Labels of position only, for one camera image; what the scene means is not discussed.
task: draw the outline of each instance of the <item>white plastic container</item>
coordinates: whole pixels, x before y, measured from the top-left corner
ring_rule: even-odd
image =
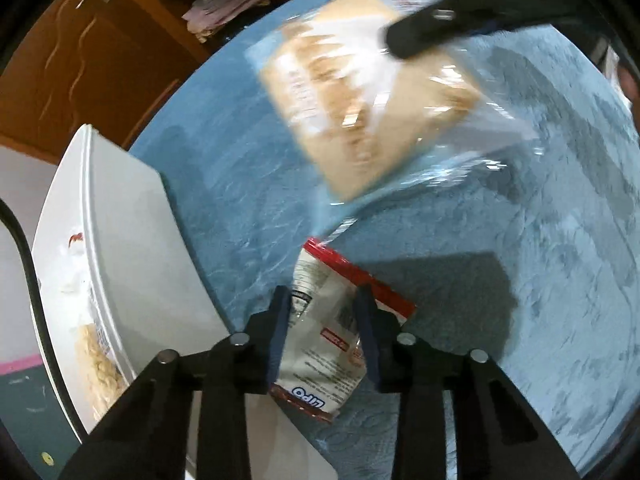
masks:
[[[49,189],[33,259],[56,360],[89,432],[95,420],[74,349],[77,313],[60,291],[63,249],[76,227],[84,233],[97,322],[127,383],[160,350],[201,352],[228,332],[184,246],[158,173],[92,126],[82,126]],[[58,395],[53,380],[52,386]],[[195,402],[195,413],[198,408]],[[195,457],[196,425],[192,416],[190,457]],[[249,396],[247,430],[254,480],[337,478],[269,397]]]

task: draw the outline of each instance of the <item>blue table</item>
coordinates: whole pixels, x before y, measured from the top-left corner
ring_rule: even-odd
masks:
[[[201,277],[230,328],[268,304],[312,228],[318,176],[244,51],[294,0],[207,61],[131,152],[164,176]],[[408,329],[499,359],[579,470],[606,449],[640,393],[640,152],[630,116],[555,30],[470,42],[540,134],[543,155],[370,208],[332,246],[418,304]],[[292,413],[341,479],[389,478],[398,399],[367,381],[332,426]]]

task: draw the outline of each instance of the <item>person's hand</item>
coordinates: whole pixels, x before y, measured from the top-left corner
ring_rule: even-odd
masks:
[[[640,89],[638,89],[638,84],[629,71],[620,65],[618,65],[618,80],[620,81],[622,92],[631,101],[634,124],[636,125],[636,130],[640,132]]]

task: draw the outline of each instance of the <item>wooden cabinet door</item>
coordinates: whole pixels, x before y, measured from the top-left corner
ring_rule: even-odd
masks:
[[[0,76],[0,143],[57,162],[91,123],[128,147],[199,64],[132,0],[55,0]]]

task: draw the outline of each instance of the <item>yellow dot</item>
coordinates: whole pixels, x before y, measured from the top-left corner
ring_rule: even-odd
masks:
[[[53,465],[53,457],[47,453],[46,451],[43,451],[40,456],[42,457],[42,459],[44,460],[44,463],[47,465]]]

